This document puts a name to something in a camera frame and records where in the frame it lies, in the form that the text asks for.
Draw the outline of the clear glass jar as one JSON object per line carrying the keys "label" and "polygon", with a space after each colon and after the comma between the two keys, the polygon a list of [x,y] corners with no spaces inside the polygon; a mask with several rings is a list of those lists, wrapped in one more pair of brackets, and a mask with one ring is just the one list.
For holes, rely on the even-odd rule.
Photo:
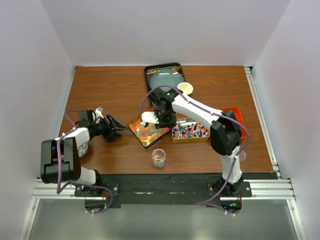
{"label": "clear glass jar", "polygon": [[164,150],[158,148],[151,154],[152,164],[156,169],[162,169],[165,166],[166,153]]}

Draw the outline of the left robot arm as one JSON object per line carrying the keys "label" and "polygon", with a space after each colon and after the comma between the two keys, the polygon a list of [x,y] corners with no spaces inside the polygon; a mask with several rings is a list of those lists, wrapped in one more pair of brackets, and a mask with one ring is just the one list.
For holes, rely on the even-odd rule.
{"label": "left robot arm", "polygon": [[119,131],[125,131],[127,127],[110,114],[104,116],[101,107],[77,113],[78,121],[72,122],[71,130],[41,143],[40,177],[45,184],[56,184],[57,194],[73,185],[81,191],[86,189],[92,196],[99,196],[106,190],[101,176],[97,170],[81,165],[78,148],[98,136],[115,141],[122,137]]}

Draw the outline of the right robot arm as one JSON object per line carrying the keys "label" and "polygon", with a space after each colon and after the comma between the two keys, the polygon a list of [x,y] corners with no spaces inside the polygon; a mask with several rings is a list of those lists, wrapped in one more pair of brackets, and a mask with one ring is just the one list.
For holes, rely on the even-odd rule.
{"label": "right robot arm", "polygon": [[185,115],[203,125],[210,132],[210,145],[220,155],[222,163],[222,186],[215,196],[225,193],[233,197],[241,190],[242,171],[239,154],[241,129],[244,126],[236,120],[235,113],[221,111],[200,103],[176,88],[165,93],[158,91],[149,97],[157,106],[153,113],[141,113],[141,123],[155,124],[157,129],[173,128],[177,124],[176,114]]}

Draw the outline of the gold tin of gummy candies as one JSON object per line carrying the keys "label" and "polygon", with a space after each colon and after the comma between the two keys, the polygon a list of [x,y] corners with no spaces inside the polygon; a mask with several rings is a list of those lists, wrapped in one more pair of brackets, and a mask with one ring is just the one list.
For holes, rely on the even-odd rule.
{"label": "gold tin of gummy candies", "polygon": [[127,127],[145,150],[151,149],[171,134],[170,128],[157,129],[154,123],[149,123],[144,127],[141,125],[139,116],[129,121]]}

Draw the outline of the orange tray of lollipops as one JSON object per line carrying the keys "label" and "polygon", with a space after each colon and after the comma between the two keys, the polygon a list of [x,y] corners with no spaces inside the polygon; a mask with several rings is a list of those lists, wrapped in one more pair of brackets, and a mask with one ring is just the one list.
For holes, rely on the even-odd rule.
{"label": "orange tray of lollipops", "polygon": [[[241,114],[241,111],[238,107],[220,107],[220,108],[217,108],[218,110],[222,111],[222,112],[225,112],[226,110],[231,110],[234,112],[234,115],[236,117],[236,120],[243,126],[245,126],[245,123],[244,123],[244,120],[243,120],[243,117],[242,117],[242,114]],[[242,143],[244,140],[246,140],[247,138],[247,133],[243,130],[242,127],[240,127],[240,130],[241,130],[241,139],[240,139],[240,142]]]}

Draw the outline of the clear plastic scoop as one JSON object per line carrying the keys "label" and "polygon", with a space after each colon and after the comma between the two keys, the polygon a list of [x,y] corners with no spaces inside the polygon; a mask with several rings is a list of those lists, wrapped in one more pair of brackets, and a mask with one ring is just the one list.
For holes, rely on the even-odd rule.
{"label": "clear plastic scoop", "polygon": [[176,124],[177,125],[181,125],[181,124],[185,124],[186,123],[186,119],[185,118],[179,118],[177,119],[176,121]]}

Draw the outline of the clear round jar lid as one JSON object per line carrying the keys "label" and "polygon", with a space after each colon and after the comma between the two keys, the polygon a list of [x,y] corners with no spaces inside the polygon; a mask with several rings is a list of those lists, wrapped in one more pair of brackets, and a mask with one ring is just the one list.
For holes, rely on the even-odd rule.
{"label": "clear round jar lid", "polygon": [[246,152],[243,150],[240,154],[239,154],[239,161],[242,163],[246,160],[247,158],[247,154]]}

